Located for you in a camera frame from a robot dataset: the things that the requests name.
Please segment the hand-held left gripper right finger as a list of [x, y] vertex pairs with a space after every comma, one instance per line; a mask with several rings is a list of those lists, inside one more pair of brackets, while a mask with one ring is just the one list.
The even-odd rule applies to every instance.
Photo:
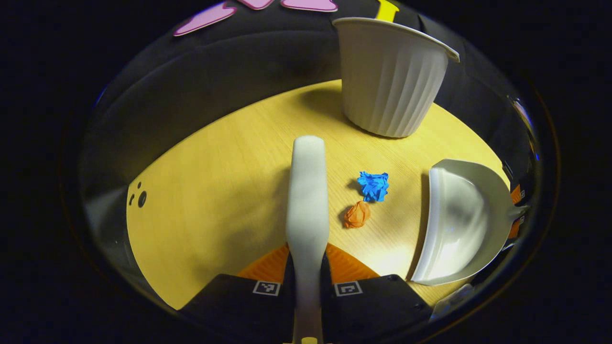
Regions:
[[321, 265], [326, 344], [386, 344], [424, 326], [432, 307], [396, 274], [381, 276], [328, 244]]

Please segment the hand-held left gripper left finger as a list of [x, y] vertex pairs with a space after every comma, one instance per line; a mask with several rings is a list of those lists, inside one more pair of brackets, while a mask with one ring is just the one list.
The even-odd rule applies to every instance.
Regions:
[[295, 273], [288, 245], [235, 276], [218, 274], [179, 313], [241, 343], [292, 343]]

